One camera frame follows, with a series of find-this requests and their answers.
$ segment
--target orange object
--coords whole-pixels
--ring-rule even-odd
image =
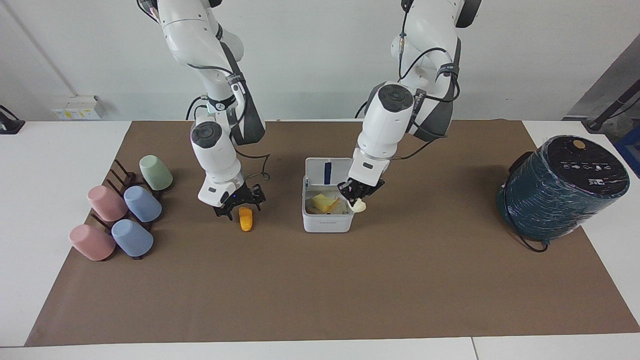
[[[253,227],[253,211],[250,208],[241,206],[238,210],[238,215],[240,216],[240,228],[242,228],[242,231],[251,231]]]

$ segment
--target cup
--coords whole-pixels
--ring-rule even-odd
[[[140,172],[155,191],[164,190],[173,183],[173,175],[155,155],[147,155],[140,159]]]
[[[162,213],[162,205],[150,192],[140,186],[132,186],[124,192],[129,210],[142,222],[151,222]]]
[[[118,246],[132,258],[146,254],[154,244],[154,237],[142,225],[129,219],[118,221],[111,234]]]
[[[116,248],[113,237],[101,228],[86,224],[76,226],[71,230],[69,241],[80,254],[93,261],[108,258]]]
[[[129,211],[120,194],[104,185],[91,189],[87,199],[98,216],[107,222],[118,221]]]

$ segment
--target blue cylindrical appliance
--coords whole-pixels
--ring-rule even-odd
[[[528,240],[548,244],[572,232],[629,188],[627,171],[613,154],[576,136],[551,138],[521,159],[509,170],[497,205]]]

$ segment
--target green cup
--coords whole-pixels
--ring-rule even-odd
[[[140,159],[140,172],[153,190],[164,190],[173,183],[173,175],[155,155],[147,155]]]

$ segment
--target white table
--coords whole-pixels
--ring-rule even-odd
[[[0,137],[0,347],[24,344],[89,212],[130,122],[30,122]],[[580,135],[617,154],[575,122],[526,122],[536,145]],[[640,318],[640,180],[584,226],[636,319]],[[52,242],[43,243],[43,239]],[[640,334],[373,341],[89,345],[0,348],[0,359],[638,359]]]

